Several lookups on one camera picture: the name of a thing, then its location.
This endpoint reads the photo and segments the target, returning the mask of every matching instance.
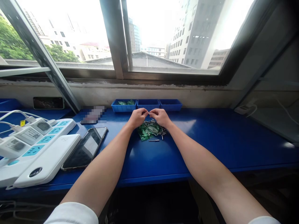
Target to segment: smartphone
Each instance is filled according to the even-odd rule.
[[[91,128],[61,166],[63,171],[87,167],[97,156],[108,128]]]
[[[62,110],[64,99],[62,97],[34,97],[33,108],[36,110]]]

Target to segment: white sleeve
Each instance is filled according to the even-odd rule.
[[[66,202],[58,205],[44,224],[98,224],[99,219],[86,205]]]
[[[261,216],[251,220],[248,224],[280,224],[280,222],[270,216]]]

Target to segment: tree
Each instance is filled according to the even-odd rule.
[[[63,51],[60,45],[46,45],[50,55],[57,62],[79,62],[72,51]],[[0,56],[3,59],[34,60],[30,50],[24,44],[12,25],[0,16]]]
[[[0,16],[0,55],[4,59],[34,60],[16,30]]]
[[[79,62],[77,56],[72,51],[65,53],[60,45],[52,44],[51,47],[46,45],[50,55],[57,62]]]

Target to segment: hand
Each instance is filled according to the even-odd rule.
[[[157,123],[165,128],[172,124],[164,109],[153,109],[149,112],[149,116],[156,119]]]
[[[149,112],[145,108],[134,110],[127,125],[134,130],[143,124],[143,121],[147,115],[149,115]]]

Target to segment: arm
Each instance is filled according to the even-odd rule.
[[[88,165],[61,204],[78,202],[91,208],[97,216],[101,214],[118,182],[131,134],[148,114],[144,108],[133,111],[128,123]]]
[[[188,137],[163,109],[150,117],[168,129],[188,170],[217,204],[227,224],[247,224],[259,216],[271,216],[235,176],[205,147]]]

